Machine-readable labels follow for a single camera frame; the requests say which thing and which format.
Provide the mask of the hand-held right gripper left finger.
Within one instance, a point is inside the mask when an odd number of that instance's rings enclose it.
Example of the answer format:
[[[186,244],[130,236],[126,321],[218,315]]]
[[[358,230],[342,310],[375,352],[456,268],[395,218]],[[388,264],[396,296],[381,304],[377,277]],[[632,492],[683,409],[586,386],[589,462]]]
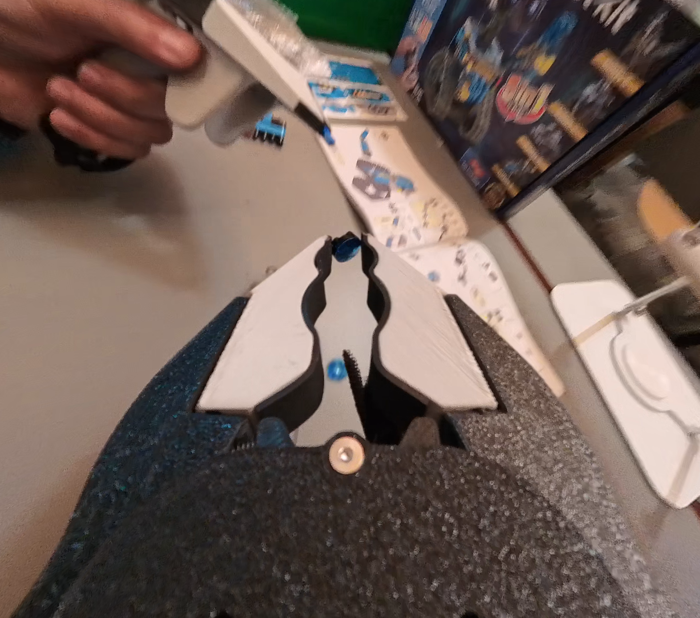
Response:
[[[327,305],[331,238],[322,236],[252,289],[195,404],[198,413],[278,418],[297,430],[320,407],[316,322]]]

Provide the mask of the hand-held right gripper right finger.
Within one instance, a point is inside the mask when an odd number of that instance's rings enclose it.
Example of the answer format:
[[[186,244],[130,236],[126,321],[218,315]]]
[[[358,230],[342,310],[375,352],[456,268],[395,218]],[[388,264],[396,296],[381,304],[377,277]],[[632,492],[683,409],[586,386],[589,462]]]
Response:
[[[442,291],[363,234],[375,319],[366,390],[385,414],[494,411],[498,400]]]

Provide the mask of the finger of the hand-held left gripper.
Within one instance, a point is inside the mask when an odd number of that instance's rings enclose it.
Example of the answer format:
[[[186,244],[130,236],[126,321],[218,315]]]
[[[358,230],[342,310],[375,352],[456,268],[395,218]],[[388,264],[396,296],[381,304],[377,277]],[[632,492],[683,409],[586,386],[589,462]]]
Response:
[[[223,0],[212,0],[203,18],[203,33],[245,74],[245,84],[231,100],[237,115],[252,98],[285,106],[318,136],[328,125],[307,78],[279,55],[251,25]]]

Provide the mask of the blue round brick piece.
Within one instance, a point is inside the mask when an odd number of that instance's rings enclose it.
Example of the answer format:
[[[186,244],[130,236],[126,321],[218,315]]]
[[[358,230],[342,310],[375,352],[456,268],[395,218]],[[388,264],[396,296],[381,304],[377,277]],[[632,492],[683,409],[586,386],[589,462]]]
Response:
[[[361,250],[362,239],[353,232],[334,237],[331,241],[332,255],[338,263],[352,260]]]

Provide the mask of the white desk lamp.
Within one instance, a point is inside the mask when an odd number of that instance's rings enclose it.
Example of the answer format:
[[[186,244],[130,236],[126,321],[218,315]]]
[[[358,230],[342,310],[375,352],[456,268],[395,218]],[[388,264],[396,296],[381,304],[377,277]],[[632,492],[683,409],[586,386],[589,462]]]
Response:
[[[699,292],[699,226],[673,232],[662,247],[679,275],[642,297],[605,280],[561,283],[550,298],[650,487],[683,509],[699,499],[699,377],[648,307]]]

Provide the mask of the person's left hand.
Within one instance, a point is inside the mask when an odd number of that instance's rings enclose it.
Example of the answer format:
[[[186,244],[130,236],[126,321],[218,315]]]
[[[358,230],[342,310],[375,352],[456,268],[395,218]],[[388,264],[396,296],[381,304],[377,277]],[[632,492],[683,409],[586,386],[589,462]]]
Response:
[[[114,70],[106,49],[169,72],[194,67],[197,39],[125,0],[1,0],[1,131],[30,132],[48,116],[66,139],[136,160],[168,143],[165,83]]]

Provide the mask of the clear plastic parts bag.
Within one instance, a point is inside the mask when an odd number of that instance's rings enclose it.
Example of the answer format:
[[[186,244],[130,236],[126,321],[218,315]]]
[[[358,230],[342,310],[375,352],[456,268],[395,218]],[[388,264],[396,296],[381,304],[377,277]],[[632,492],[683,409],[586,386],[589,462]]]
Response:
[[[278,0],[223,0],[305,77],[330,76],[327,57],[298,26],[297,14]]]

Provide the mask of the black blue brick assembly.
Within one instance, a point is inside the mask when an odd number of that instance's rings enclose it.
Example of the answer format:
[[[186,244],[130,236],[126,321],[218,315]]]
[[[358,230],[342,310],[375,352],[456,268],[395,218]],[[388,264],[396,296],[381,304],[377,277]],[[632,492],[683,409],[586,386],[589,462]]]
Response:
[[[273,112],[260,118],[253,127],[252,139],[266,144],[282,147],[285,142],[286,123]]]

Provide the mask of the blue sticker sheet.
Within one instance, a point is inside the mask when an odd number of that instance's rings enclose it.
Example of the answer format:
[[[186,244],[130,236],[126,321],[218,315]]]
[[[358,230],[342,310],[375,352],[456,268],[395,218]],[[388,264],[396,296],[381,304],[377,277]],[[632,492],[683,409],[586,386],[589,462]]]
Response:
[[[383,83],[374,62],[352,57],[327,60],[328,76],[309,76],[307,83],[329,122],[401,123],[407,114]]]

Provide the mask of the instruction booklet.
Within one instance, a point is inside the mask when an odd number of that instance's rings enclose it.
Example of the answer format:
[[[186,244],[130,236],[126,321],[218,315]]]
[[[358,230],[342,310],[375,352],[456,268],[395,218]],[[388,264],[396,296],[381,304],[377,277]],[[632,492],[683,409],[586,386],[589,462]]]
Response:
[[[335,125],[320,148],[369,233],[455,295],[510,345],[557,397],[564,384],[524,322],[500,266],[468,237],[456,203],[418,162],[391,125]]]

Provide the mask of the robot kit box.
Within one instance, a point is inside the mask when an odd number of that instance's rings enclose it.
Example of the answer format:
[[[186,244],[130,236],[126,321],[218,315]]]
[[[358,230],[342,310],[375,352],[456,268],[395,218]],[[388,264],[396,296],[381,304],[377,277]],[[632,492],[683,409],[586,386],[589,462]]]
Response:
[[[415,0],[391,69],[511,212],[699,52],[699,0]]]

